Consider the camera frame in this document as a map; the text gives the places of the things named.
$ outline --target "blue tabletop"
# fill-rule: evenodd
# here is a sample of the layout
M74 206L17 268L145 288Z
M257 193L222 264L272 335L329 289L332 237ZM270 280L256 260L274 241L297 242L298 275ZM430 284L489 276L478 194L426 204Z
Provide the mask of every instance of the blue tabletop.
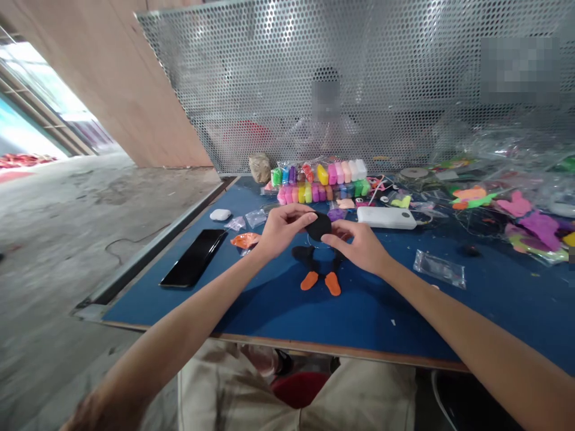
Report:
M229 209L237 217L270 202L274 199L260 196L251 178L242 178L212 208ZM328 211L324 202L313 206ZM210 220L210 212L114 304L105 321L151 326L241 258L229 242L235 235L230 231L194 289L167 290L158 285L203 229L225 224ZM350 213L348 219L356 217ZM254 231L262 230L259 226ZM575 343L570 338L575 333L575 293L569 283L575 277L568 264L548 268L515 252L510 244L472 236L456 223L428 230L374 231L388 252L408 268L413 267L417 249L465 266L466 290L420 276L575 374ZM461 253L462 244L474 244L482 255ZM308 236L298 234L293 245L308 245ZM315 256L327 265L333 252L316 250ZM346 261L338 272L341 295L333 297L323 281L302 291L299 285L307 272L288 248L254 277L215 332L459 361L417 311L377 277Z

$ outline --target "plywood wall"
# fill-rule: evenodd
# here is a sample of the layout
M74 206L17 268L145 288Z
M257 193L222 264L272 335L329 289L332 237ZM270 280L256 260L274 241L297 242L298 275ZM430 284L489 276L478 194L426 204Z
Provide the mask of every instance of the plywood wall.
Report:
M0 0L2 19L42 54L138 166L211 166L135 11L201 0Z

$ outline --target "left hand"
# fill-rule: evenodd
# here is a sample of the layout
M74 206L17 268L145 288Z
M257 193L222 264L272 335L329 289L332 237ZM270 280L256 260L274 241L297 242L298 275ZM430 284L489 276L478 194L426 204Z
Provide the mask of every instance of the left hand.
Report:
M316 219L313 209L306 205L289 204L274 208L268 215L262 237L253 252L257 250L263 256L275 259L291 244L296 233Z

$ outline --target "khaki shorts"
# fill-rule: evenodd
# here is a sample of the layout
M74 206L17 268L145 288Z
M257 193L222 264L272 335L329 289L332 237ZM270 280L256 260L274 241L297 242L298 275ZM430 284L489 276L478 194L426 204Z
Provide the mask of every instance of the khaki shorts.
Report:
M414 367L342 358L314 401L293 409L236 344L209 339L178 374L178 422L180 431L411 431L415 393Z

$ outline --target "black smartphone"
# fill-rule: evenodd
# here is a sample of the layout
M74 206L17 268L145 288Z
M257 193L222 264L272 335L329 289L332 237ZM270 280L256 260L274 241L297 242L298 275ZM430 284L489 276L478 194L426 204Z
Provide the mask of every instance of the black smartphone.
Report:
M223 229L204 229L181 258L160 281L160 286L177 289L194 287L228 233Z

